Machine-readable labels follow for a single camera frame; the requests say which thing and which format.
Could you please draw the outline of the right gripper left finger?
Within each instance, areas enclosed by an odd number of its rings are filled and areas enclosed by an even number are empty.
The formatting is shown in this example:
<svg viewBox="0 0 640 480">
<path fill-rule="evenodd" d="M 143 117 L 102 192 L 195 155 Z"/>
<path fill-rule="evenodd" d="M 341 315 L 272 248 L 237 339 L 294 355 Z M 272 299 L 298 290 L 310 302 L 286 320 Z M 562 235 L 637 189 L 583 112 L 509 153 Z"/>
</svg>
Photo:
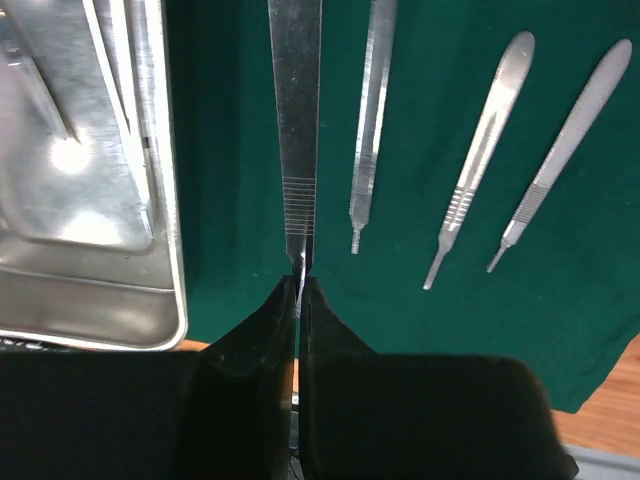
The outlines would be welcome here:
<svg viewBox="0 0 640 480">
<path fill-rule="evenodd" d="M 1 348 L 5 479 L 283 479 L 295 287 L 201 351 Z"/>
</svg>

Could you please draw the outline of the steel instrument tray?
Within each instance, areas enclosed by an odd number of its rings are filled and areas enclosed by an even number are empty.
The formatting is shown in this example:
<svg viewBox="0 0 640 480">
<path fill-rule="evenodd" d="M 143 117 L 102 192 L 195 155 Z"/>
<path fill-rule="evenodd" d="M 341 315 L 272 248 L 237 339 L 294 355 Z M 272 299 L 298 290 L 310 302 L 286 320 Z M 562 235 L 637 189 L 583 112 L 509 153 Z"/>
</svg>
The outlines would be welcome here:
<svg viewBox="0 0 640 480">
<path fill-rule="evenodd" d="M 161 1 L 5 1 L 77 140 L 1 52 L 1 332 L 165 350 L 188 327 Z"/>
</svg>

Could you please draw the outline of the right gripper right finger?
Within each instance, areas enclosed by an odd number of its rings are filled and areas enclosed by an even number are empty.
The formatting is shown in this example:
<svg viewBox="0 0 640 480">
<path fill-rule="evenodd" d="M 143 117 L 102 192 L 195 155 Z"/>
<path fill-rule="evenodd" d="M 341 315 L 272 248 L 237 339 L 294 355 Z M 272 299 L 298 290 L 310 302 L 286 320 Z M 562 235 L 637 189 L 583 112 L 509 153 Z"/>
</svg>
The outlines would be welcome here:
<svg viewBox="0 0 640 480">
<path fill-rule="evenodd" d="M 546 394 L 504 357 L 383 354 L 302 303 L 299 460 L 308 479 L 572 479 Z"/>
</svg>

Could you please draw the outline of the dark green surgical cloth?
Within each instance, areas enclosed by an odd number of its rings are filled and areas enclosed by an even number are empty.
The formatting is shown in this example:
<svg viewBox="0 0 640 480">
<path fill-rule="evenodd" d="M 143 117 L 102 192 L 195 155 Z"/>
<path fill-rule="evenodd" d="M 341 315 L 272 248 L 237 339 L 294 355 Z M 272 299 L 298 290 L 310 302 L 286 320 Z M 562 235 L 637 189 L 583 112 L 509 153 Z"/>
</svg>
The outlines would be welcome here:
<svg viewBox="0 0 640 480">
<path fill-rule="evenodd" d="M 290 273 L 263 1 L 166 5 L 191 339 L 213 342 Z M 323 5 L 315 254 L 332 310 L 373 349 L 526 363 L 577 411 L 639 332 L 639 62 L 519 242 L 500 237 L 594 67 L 639 39 L 635 1 L 402 1 L 370 220 L 349 200 L 370 5 Z M 511 39 L 529 75 L 450 253 L 423 286 Z"/>
</svg>

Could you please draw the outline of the steel surgical scissors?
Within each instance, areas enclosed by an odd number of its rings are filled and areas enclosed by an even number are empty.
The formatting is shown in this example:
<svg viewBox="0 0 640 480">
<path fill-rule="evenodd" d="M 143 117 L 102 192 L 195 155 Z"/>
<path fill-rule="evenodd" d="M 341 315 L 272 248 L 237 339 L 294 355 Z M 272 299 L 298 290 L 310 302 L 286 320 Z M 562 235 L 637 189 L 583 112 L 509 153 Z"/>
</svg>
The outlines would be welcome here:
<svg viewBox="0 0 640 480">
<path fill-rule="evenodd" d="M 9 24 L 1 26 L 1 52 L 16 81 L 26 90 L 31 103 L 49 130 L 62 140 L 76 141 L 76 135 L 63 120 L 56 102 L 47 87 L 25 43 Z"/>
</svg>

